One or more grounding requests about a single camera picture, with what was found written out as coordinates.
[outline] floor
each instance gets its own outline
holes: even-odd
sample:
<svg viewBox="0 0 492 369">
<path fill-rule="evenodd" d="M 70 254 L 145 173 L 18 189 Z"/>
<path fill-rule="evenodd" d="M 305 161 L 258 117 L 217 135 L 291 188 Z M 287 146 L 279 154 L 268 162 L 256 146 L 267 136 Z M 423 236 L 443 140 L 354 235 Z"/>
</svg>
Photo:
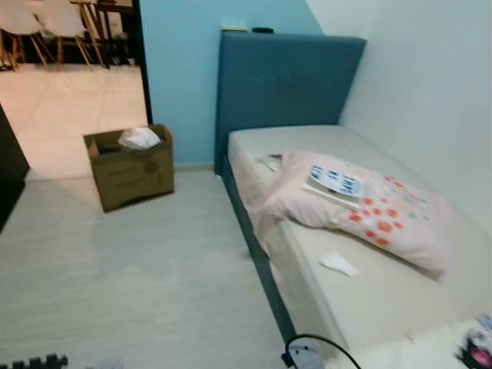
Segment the floor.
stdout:
<svg viewBox="0 0 492 369">
<path fill-rule="evenodd" d="M 175 194 L 108 214 L 92 178 L 28 183 L 0 235 L 0 361 L 56 352 L 74 369 L 284 367 L 221 180 L 176 181 Z"/>
<path fill-rule="evenodd" d="M 21 65 L 0 73 L 0 103 L 32 167 L 28 180 L 91 176 L 82 135 L 147 124 L 138 67 Z"/>
</svg>

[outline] door frame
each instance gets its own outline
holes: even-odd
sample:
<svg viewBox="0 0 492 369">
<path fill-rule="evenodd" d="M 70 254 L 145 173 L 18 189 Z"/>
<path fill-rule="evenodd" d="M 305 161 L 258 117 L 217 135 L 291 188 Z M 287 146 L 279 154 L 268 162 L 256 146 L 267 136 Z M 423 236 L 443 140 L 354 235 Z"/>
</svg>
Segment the door frame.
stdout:
<svg viewBox="0 0 492 369">
<path fill-rule="evenodd" d="M 145 59 L 145 45 L 144 45 L 144 30 L 141 23 L 141 11 L 140 11 L 140 0 L 133 0 L 133 8 L 135 10 L 135 17 L 137 19 L 137 44 L 138 44 L 138 57 L 140 60 L 140 71 L 141 71 L 141 81 L 144 85 L 144 99 L 145 99 L 145 110 L 147 112 L 147 123 L 148 125 L 153 125 L 154 120 L 152 117 L 152 107 L 151 107 L 151 95 L 148 90 L 148 74 L 147 74 L 147 62 Z"/>
</svg>

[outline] pillow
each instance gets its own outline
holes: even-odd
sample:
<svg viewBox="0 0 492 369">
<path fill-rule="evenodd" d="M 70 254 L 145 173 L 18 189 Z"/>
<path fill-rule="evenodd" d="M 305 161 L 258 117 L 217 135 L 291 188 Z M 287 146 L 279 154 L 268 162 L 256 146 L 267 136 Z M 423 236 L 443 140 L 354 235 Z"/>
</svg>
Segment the pillow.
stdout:
<svg viewBox="0 0 492 369">
<path fill-rule="evenodd" d="M 350 210 L 305 191 L 312 165 L 360 178 L 360 208 Z M 450 210 L 441 196 L 330 155 L 286 151 L 282 169 L 258 210 L 309 227 L 341 229 L 434 273 L 448 267 Z"/>
</svg>

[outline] plastic bag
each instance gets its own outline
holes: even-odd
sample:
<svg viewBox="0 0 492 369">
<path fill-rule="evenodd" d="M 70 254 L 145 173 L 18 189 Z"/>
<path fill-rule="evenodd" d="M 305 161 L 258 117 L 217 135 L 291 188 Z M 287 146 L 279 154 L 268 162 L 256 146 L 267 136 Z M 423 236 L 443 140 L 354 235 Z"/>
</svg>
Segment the plastic bag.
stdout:
<svg viewBox="0 0 492 369">
<path fill-rule="evenodd" d="M 133 150 L 146 150 L 161 142 L 161 139 L 148 127 L 130 128 L 121 134 L 118 143 Z"/>
</svg>

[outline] light blue wall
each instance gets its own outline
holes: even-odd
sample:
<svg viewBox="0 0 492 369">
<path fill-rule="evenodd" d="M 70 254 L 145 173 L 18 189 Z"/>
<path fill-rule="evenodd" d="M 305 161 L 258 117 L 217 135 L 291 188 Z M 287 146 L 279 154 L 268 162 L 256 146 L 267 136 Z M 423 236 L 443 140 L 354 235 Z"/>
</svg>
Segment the light blue wall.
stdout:
<svg viewBox="0 0 492 369">
<path fill-rule="evenodd" d="M 222 25 L 322 34 L 305 0 L 141 0 L 154 123 L 167 125 L 175 163 L 213 161 Z"/>
</svg>

